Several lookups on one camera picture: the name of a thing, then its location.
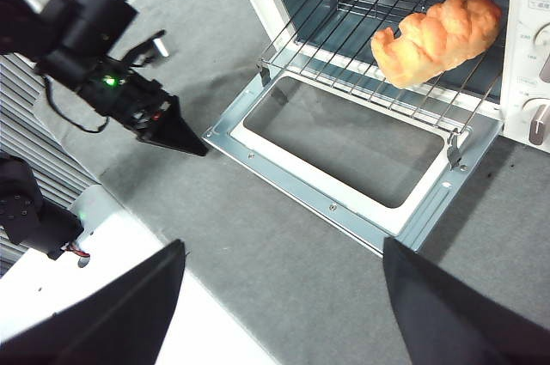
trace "wire rack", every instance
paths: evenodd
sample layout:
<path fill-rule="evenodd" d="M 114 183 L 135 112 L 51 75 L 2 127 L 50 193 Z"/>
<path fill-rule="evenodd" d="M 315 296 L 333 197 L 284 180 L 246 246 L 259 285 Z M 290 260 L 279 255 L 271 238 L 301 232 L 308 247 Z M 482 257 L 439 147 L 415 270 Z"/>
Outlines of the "wire rack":
<path fill-rule="evenodd" d="M 463 133 L 483 101 L 499 95 L 507 0 L 496 0 L 503 7 L 503 27 L 490 49 L 420 86 L 397 89 L 386 82 L 370 51 L 370 40 L 376 31 L 390 26 L 399 36 L 398 23 L 404 17 L 425 12 L 442 1 L 305 0 L 262 53 L 260 62 L 439 129 Z M 271 49 L 275 49 L 275 55 L 269 58 Z M 479 101 L 457 122 L 449 117 L 449 112 L 457 107 L 461 94 L 475 94 Z M 432 101 L 441 99 L 443 103 L 438 103 L 434 111 Z"/>

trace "toaster oven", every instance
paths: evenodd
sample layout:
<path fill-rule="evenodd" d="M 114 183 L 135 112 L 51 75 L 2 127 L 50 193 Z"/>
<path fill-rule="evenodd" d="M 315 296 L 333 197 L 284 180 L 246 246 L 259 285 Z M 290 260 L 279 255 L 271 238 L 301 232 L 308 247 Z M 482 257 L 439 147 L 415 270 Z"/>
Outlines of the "toaster oven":
<path fill-rule="evenodd" d="M 205 141 L 374 252 L 418 250 L 496 136 L 550 150 L 550 0 L 493 0 L 486 52 L 385 79 L 374 33 L 442 1 L 250 0 L 272 42 Z"/>

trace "gray table surface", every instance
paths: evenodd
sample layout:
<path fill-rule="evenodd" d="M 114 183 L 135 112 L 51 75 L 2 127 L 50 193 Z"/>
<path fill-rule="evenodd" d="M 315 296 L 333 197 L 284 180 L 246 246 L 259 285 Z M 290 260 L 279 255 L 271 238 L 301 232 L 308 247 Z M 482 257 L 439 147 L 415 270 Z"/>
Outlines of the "gray table surface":
<path fill-rule="evenodd" d="M 114 52 L 168 30 L 173 56 L 143 74 L 180 97 L 199 134 L 255 74 L 266 34 L 248 0 L 137 0 Z M 55 99 L 101 122 L 63 88 Z M 61 144 L 162 239 L 181 238 L 188 268 L 284 364 L 408 363 L 381 260 L 212 150 L 205 158 L 145 145 L 111 123 L 76 130 L 40 100 Z M 422 253 L 479 292 L 550 327 L 550 160 L 499 138 Z"/>

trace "bread loaf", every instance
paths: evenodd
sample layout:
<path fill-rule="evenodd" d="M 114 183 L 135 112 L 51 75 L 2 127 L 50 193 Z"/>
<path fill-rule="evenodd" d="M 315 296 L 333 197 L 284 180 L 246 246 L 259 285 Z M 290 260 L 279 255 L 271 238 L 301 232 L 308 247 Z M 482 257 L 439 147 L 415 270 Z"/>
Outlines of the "bread loaf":
<path fill-rule="evenodd" d="M 498 35 L 502 11 L 491 0 L 445 0 L 414 13 L 370 42 L 386 79 L 397 88 L 420 84 L 487 50 Z"/>

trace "green led light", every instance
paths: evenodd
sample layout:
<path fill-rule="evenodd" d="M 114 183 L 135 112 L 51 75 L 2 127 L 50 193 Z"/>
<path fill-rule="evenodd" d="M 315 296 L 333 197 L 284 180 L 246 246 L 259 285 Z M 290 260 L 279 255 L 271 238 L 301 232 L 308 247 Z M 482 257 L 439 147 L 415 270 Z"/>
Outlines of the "green led light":
<path fill-rule="evenodd" d="M 117 84 L 119 84 L 119 81 L 117 79 L 115 79 L 114 77 L 112 76 L 104 76 L 103 77 L 103 82 L 107 85 L 107 86 L 110 86 L 110 87 L 115 87 Z"/>

